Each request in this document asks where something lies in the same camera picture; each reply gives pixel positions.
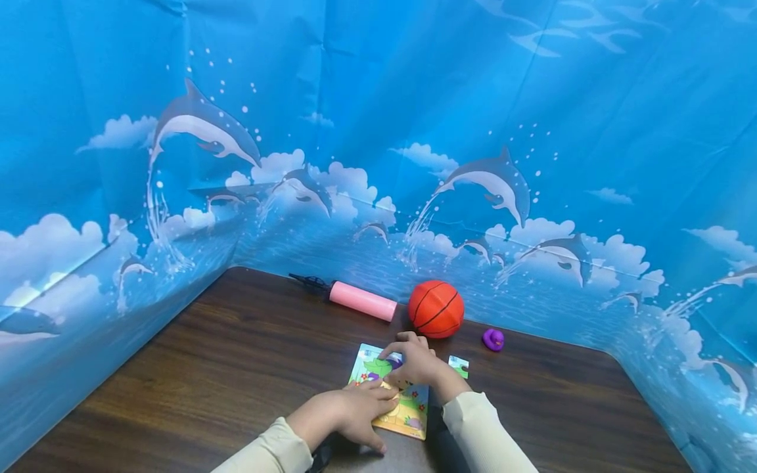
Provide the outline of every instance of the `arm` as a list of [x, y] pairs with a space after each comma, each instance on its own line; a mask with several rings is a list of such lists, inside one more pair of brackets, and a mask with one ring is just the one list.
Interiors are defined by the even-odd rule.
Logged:
[[537, 473], [531, 460], [500, 423], [486, 394], [473, 392], [446, 363], [431, 386], [444, 404], [444, 423], [474, 473]]
[[396, 395], [380, 380], [317, 394], [286, 420], [276, 419], [213, 473], [304, 473], [313, 465], [313, 451], [332, 432], [383, 453], [386, 446], [371, 421], [397, 405]]

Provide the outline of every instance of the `beige sleeve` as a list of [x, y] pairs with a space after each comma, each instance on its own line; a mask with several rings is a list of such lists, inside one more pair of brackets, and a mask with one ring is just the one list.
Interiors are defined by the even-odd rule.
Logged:
[[538, 473], [486, 394], [461, 393], [444, 406], [443, 417], [473, 473]]
[[312, 464], [307, 444], [279, 417], [212, 473], [304, 473]]

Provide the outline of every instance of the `blue backdrop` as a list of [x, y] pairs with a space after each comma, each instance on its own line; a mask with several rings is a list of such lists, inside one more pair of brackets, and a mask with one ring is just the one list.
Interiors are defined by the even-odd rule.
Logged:
[[0, 469], [226, 268], [605, 350], [757, 468], [757, 4], [8, 0]]

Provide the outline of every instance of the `orange basketball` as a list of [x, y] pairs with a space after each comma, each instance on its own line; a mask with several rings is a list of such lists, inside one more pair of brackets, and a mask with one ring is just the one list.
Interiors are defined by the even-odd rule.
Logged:
[[463, 298], [443, 281], [426, 281], [416, 286], [407, 305], [410, 321], [429, 338], [446, 338], [463, 323]]

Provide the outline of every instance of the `pink air pump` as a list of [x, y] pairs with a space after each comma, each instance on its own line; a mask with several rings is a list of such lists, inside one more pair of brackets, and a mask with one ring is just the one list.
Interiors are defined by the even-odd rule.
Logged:
[[322, 294], [326, 300], [349, 307], [371, 317], [391, 322], [397, 303], [386, 297], [372, 294], [363, 289], [350, 286], [340, 281], [326, 284], [315, 276], [299, 276], [289, 273], [289, 277], [297, 279], [305, 288], [315, 294]]

